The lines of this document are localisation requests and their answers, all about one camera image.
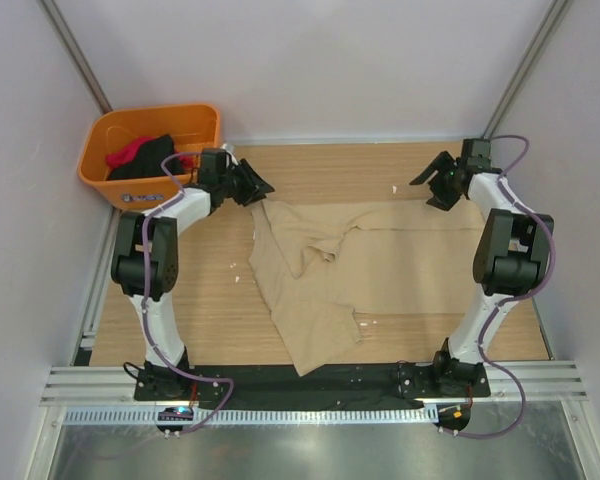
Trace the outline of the beige t shirt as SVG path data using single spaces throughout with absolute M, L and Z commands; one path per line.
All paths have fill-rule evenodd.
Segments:
M 464 314 L 484 220 L 418 200 L 292 205 L 251 210 L 249 263 L 298 375 L 354 348 L 355 314 Z

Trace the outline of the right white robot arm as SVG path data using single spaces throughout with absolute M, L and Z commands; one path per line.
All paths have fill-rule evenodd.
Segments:
M 466 198 L 485 221 L 472 265 L 472 303 L 424 369 L 441 396 L 485 391 L 485 356 L 496 331 L 520 301 L 544 287 L 553 269 L 554 220 L 527 207 L 506 174 L 492 164 L 490 140 L 468 138 L 458 157 L 441 152 L 411 182 L 429 187 L 428 205 L 448 211 Z

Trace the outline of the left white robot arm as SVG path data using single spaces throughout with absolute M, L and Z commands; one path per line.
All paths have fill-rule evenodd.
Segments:
M 140 401 L 180 400 L 202 380 L 191 371 L 173 307 L 180 235 L 227 199 L 249 206 L 275 192 L 247 160 L 225 148 L 204 149 L 196 180 L 186 184 L 169 169 L 176 158 L 160 164 L 176 194 L 148 210 L 122 214 L 111 261 L 111 278 L 134 306 L 146 345 L 144 365 L 132 375 Z

